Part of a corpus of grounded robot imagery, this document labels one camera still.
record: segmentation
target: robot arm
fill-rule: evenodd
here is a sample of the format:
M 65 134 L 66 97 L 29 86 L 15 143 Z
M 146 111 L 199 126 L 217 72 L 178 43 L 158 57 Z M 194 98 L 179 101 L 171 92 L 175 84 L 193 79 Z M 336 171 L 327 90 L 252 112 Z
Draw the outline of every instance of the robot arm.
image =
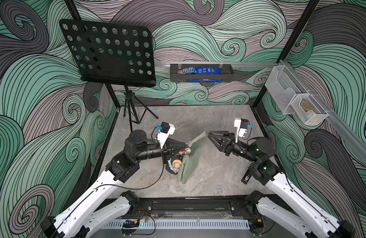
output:
M 124 149 L 106 165 L 95 183 L 65 211 L 41 222 L 46 236 L 90 237 L 109 221 L 125 215 L 131 206 L 137 206 L 139 199 L 134 192 L 127 191 L 113 203 L 96 211 L 118 186 L 123 185 L 140 168 L 142 160 L 162 157 L 165 164 L 175 153 L 187 148 L 186 143 L 168 138 L 175 130 L 172 124 L 163 122 L 158 130 L 158 142 L 148 139 L 142 130 L 131 132 L 125 140 Z
M 279 195 L 298 215 L 276 205 L 264 194 L 254 191 L 246 199 L 257 207 L 260 214 L 271 218 L 294 235 L 300 238 L 351 238 L 355 229 L 347 221 L 339 221 L 330 215 L 307 197 L 301 190 L 295 187 L 286 175 L 277 167 L 270 158 L 276 155 L 272 142 L 265 137 L 255 137 L 251 145 L 239 141 L 236 137 L 242 137 L 243 121 L 236 118 L 234 125 L 237 127 L 237 135 L 228 131 L 210 131 L 208 138 L 226 156 L 231 153 L 241 156 L 252 164 L 242 178 L 247 184 L 254 177 L 261 184 Z

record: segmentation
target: cable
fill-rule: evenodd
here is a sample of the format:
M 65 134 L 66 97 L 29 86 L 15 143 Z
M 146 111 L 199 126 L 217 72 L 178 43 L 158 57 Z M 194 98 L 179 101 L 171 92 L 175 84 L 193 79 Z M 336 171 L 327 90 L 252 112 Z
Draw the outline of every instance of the cable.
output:
M 151 132 L 151 139 L 153 139 L 152 138 L 152 134 L 154 133 L 154 131 L 155 131 L 155 129 L 156 129 L 157 127 L 154 127 L 154 129 L 152 129 L 152 132 Z
M 258 217 L 258 213 L 257 213 L 257 216 L 255 217 L 255 219 L 253 220 L 253 222 L 257 219 L 257 217 Z M 253 223 L 253 222 L 252 222 L 252 223 Z
M 152 221 L 154 222 L 154 231 L 152 231 L 152 233 L 150 233 L 150 234 L 133 234 L 133 235 L 152 235 L 152 234 L 154 234 L 154 232 L 155 232 L 155 229 L 157 228 L 157 225 L 155 224 L 155 220 L 154 220 L 154 218 L 152 218 L 146 211 L 145 211 L 145 209 L 143 209 L 142 207 L 141 207 L 141 209 L 146 213 L 146 215 L 148 216 L 148 217 L 150 217 L 151 219 L 152 219 Z
M 315 211 L 317 211 L 318 213 L 319 213 L 319 215 L 321 216 L 321 217 L 323 217 L 325 220 L 327 220 L 334 228 L 335 228 L 335 230 L 336 231 L 338 231 L 338 233 L 340 234 L 340 236 L 341 237 L 343 237 L 342 236 L 342 234 L 341 234 L 341 232 L 337 229 L 337 227 L 336 226 L 334 226 L 334 224 L 333 223 L 331 223 L 331 221 L 330 220 L 328 220 L 320 211 L 318 211 L 308 200 L 306 200 L 304 197 L 302 197 L 292 186 L 291 186 L 291 184 L 290 184 L 290 182 L 289 182 L 289 179 L 287 178 L 287 175 L 286 175 L 286 173 L 284 173 L 285 174 L 285 177 L 286 177 L 286 181 L 287 181 L 287 184 L 289 184 L 289 186 L 290 186 L 290 188 L 292 189 L 292 191 L 293 192 L 295 192 L 298 196 L 300 196 L 303 200 L 305 200 L 305 202 L 307 202 Z
M 64 223 L 64 221 L 66 220 L 66 219 L 68 219 L 68 217 L 70 217 L 71 216 L 71 214 L 72 214 L 72 212 L 74 212 L 75 210 L 76 210 L 76 208 L 78 207 L 78 206 L 80 206 L 80 204 L 82 203 L 82 202 L 84 202 L 85 201 L 85 199 L 87 199 L 92 193 L 94 192 L 94 190 L 93 191 L 91 191 L 90 192 L 90 194 L 88 194 L 88 196 L 86 196 L 79 204 L 77 204 L 77 206 L 75 207 L 75 208 L 73 208 L 73 210 L 71 211 L 71 213 L 69 213 L 69 215 L 60 223 L 60 225 L 57 227 L 57 229 L 53 232 L 53 234 L 52 234 L 52 236 L 51 236 L 51 238 L 54 236 L 54 234 L 56 233 L 56 231 L 60 228 L 60 226 L 62 226 L 62 224 Z
M 276 224 L 276 222 L 274 222 L 273 225 L 267 231 L 264 231 L 264 232 L 260 233 L 259 235 L 265 234 L 266 232 L 270 231 L 273 228 L 273 226 L 275 226 L 275 224 Z
M 251 127 L 251 128 L 250 128 L 250 131 L 249 131 L 249 135 L 248 135 L 248 137 L 247 137 L 246 139 L 244 139 L 244 136 L 243 136 L 241 139 L 248 141 L 248 139 L 249 139 L 250 135 L 252 134 L 252 128 L 253 128 L 253 127 Z
M 102 186 L 107 186 L 107 185 L 109 185 L 109 186 L 114 186 L 114 187 L 118 187 L 118 188 L 125 188 L 125 189 L 129 189 L 129 190 L 142 190 L 142 189 L 150 188 L 151 186 L 153 186 L 154 184 L 156 184 L 156 183 L 159 181 L 159 179 L 162 177 L 163 170 L 164 170 L 164 163 L 163 163 L 163 166 L 162 166 L 162 172 L 161 172 L 161 174 L 159 175 L 159 178 L 157 179 L 157 181 L 155 181 L 153 184 L 151 184 L 151 185 L 149 185 L 149 186 L 147 186 L 147 187 L 144 187 L 144 188 L 126 188 L 126 187 L 122 187 L 122 186 L 115 185 L 115 184 L 101 184 L 101 185 L 100 185 L 100 186 L 98 186 L 97 188 L 102 187 Z
M 124 189 L 129 189 L 129 190 L 142 190 L 142 189 L 150 188 L 151 186 L 153 186 L 154 184 L 156 184 L 156 183 L 159 181 L 159 179 L 161 179 L 162 174 L 163 174 L 163 170 L 164 170 L 163 154 L 162 154 L 161 147 L 160 147 L 159 145 L 160 145 L 160 144 L 159 144 L 159 141 L 157 141 L 157 146 L 158 146 L 159 151 L 161 152 L 161 156 L 162 156 L 162 172 L 161 172 L 161 174 L 159 175 L 159 178 L 157 179 L 157 181 L 155 181 L 153 184 L 151 184 L 151 185 L 149 185 L 149 186 L 147 186 L 147 187 L 144 187 L 144 188 L 126 188 L 126 187 L 122 187 L 122 186 L 114 185 L 114 184 L 101 184 L 101 185 L 100 185 L 100 186 L 98 186 L 97 188 L 102 187 L 102 186 L 106 186 L 106 185 L 110 185 L 110 186 L 114 186 L 114 187 L 118 187 L 118 188 L 124 188 Z

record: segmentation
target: swirl pattern wallpaper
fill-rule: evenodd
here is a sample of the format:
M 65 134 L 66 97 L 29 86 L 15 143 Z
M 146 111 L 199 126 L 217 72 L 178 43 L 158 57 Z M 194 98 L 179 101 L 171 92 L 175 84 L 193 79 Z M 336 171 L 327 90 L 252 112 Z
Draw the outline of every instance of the swirl pattern wallpaper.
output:
M 318 6 L 286 60 L 366 144 L 366 1 Z M 257 111 L 289 179 L 366 237 L 366 167 L 338 131 L 283 115 L 269 93 Z
M 86 21 L 149 27 L 158 61 L 275 62 L 307 0 L 75 4 Z M 81 81 L 60 19 L 71 19 L 63 0 L 0 0 L 0 237 L 44 236 L 40 221 L 85 189 L 115 115 L 104 85 Z M 366 142 L 366 1 L 321 1 L 288 61 Z M 236 68 L 232 83 L 200 84 L 172 83 L 156 68 L 157 86 L 131 89 L 147 105 L 250 104 L 270 70 Z M 124 88 L 113 88 L 123 104 Z M 366 237 L 359 158 L 327 123 L 304 126 L 268 94 L 261 105 L 290 179 Z
M 76 0 L 86 21 L 143 25 L 155 61 L 276 62 L 307 1 Z M 252 104 L 271 69 L 236 68 L 231 83 L 172 83 L 156 68 L 157 85 L 132 88 L 146 105 Z M 124 88 L 113 85 L 120 104 Z

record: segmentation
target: red wire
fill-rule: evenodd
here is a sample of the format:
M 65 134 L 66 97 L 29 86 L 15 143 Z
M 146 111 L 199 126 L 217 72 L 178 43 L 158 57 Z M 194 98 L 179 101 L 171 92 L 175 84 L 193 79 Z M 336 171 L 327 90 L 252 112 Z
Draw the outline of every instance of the red wire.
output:
M 138 210 L 139 209 L 142 209 L 147 215 L 149 215 L 146 211 L 145 211 L 145 209 L 143 209 L 142 207 L 140 207 L 140 208 L 138 208 Z
M 253 220 L 253 222 L 257 219 L 257 217 L 258 217 L 258 214 L 257 214 L 256 218 Z M 253 223 L 253 222 L 252 222 L 252 223 Z

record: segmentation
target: green cloth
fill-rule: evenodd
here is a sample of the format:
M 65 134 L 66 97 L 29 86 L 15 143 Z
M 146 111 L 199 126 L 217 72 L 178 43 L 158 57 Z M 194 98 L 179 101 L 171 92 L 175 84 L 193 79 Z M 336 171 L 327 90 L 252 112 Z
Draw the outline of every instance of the green cloth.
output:
M 182 165 L 178 172 L 179 182 L 186 183 L 190 176 L 194 173 L 202 155 L 202 143 L 207 136 L 208 131 L 204 131 L 202 134 L 195 137 L 195 139 L 188 143 L 191 153 L 183 156 Z

